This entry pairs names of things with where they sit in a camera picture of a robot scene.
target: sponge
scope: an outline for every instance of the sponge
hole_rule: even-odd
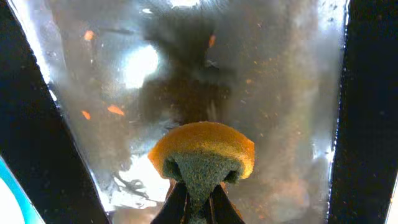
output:
[[[148,158],[160,176],[185,183],[192,206],[190,223],[202,223],[203,205],[218,184],[250,176],[254,143],[220,123],[191,123],[171,130]]]

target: orange fleck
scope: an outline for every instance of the orange fleck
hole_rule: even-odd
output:
[[[124,112],[121,109],[119,109],[117,106],[115,106],[115,105],[109,106],[108,107],[108,111],[111,112],[111,113],[116,113],[118,115],[124,116]]]
[[[81,113],[83,114],[83,116],[84,116],[86,119],[91,119],[91,116],[90,116],[89,112],[87,112],[87,111],[81,111]]]
[[[88,30],[85,33],[85,40],[92,40],[94,38],[94,32],[92,30]]]
[[[216,43],[216,35],[211,35],[209,40],[209,48],[212,48],[215,43]]]

